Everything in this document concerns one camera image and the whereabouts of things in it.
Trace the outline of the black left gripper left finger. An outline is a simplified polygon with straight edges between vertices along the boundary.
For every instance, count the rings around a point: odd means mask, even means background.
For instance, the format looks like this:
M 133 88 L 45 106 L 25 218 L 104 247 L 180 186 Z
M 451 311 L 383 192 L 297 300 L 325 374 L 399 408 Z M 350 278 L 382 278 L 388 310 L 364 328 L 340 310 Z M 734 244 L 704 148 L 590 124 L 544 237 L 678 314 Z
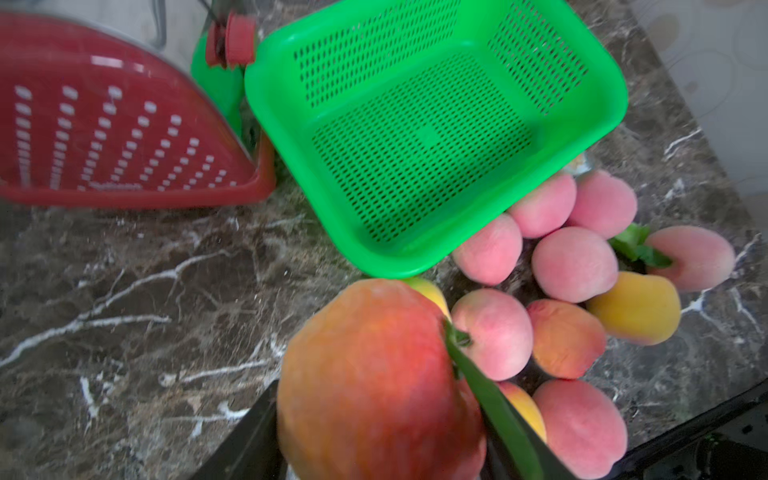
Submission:
M 278 383 L 275 380 L 266 388 L 192 480 L 285 478 L 285 459 L 277 436 Z

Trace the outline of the pink peach with stem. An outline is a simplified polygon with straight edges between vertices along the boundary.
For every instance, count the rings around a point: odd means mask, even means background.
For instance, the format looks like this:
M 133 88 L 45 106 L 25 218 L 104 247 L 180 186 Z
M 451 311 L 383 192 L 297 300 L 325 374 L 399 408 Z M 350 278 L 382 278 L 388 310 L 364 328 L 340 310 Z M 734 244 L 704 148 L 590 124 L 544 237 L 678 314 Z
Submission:
M 491 380 L 520 373 L 533 349 L 533 329 L 525 307 L 513 296 L 479 289 L 460 298 L 451 310 L 454 325 L 469 334 L 465 355 Z

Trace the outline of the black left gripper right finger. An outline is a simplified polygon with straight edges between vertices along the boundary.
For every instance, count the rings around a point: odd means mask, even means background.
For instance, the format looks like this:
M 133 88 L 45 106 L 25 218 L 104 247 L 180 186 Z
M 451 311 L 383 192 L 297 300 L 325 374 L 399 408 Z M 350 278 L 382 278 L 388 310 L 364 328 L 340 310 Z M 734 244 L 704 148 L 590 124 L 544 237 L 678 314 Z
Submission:
M 575 479 L 575 476 L 527 425 L 517 422 L 511 434 L 483 414 L 486 457 L 480 479 Z

